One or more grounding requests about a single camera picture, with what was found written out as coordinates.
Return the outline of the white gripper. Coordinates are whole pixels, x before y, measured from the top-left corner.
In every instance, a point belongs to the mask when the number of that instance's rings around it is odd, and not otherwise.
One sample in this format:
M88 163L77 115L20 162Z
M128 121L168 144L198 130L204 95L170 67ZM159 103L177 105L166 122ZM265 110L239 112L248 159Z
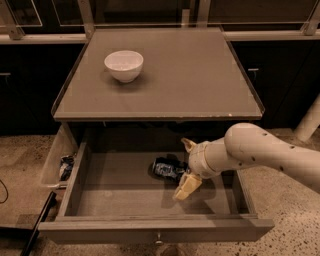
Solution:
M184 173L176 188L173 199L185 200L202 184L202 179L210 179L219 175L219 172L209 166L206 159L207 141L196 144L190 139L182 138L185 150L189 153L188 165L192 173Z

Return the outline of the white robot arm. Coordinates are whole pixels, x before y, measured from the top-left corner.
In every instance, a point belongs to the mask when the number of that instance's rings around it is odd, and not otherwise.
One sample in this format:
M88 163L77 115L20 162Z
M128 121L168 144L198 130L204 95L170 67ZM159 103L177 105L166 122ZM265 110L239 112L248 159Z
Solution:
M189 171L175 190L176 200L189 197L203 179L253 166L282 171L311 190L320 191L320 152L286 143L252 123L232 125L218 140L181 141L189 153Z

